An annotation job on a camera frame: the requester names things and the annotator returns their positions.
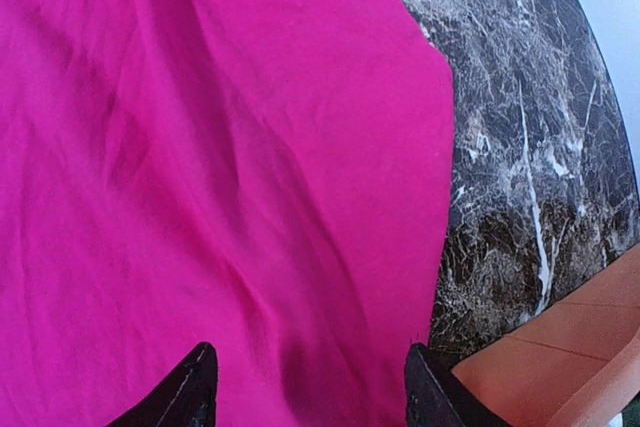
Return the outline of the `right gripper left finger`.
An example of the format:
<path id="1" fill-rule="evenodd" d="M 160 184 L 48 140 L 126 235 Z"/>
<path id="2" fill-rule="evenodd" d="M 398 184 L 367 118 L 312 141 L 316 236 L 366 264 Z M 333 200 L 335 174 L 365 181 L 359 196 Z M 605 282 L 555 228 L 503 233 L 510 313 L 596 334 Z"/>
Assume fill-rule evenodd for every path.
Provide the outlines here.
<path id="1" fill-rule="evenodd" d="M 143 400 L 109 426 L 213 427 L 218 373 L 215 348 L 200 342 Z"/>

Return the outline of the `red t-shirt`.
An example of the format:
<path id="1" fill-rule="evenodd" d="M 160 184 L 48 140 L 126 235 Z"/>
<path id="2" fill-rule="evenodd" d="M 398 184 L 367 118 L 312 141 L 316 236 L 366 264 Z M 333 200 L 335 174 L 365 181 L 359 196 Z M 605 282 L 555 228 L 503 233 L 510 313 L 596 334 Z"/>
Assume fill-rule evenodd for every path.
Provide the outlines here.
<path id="1" fill-rule="evenodd" d="M 401 0 L 1 0 L 2 424 L 207 341 L 221 426 L 403 425 L 452 86 Z"/>

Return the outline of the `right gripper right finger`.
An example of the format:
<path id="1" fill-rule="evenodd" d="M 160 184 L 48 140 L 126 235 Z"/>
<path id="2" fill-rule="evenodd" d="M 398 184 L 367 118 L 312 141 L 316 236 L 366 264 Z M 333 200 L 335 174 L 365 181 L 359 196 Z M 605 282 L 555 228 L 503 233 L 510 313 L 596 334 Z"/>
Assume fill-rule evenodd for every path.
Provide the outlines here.
<path id="1" fill-rule="evenodd" d="M 411 345 L 404 378 L 408 426 L 508 426 L 422 343 Z"/>

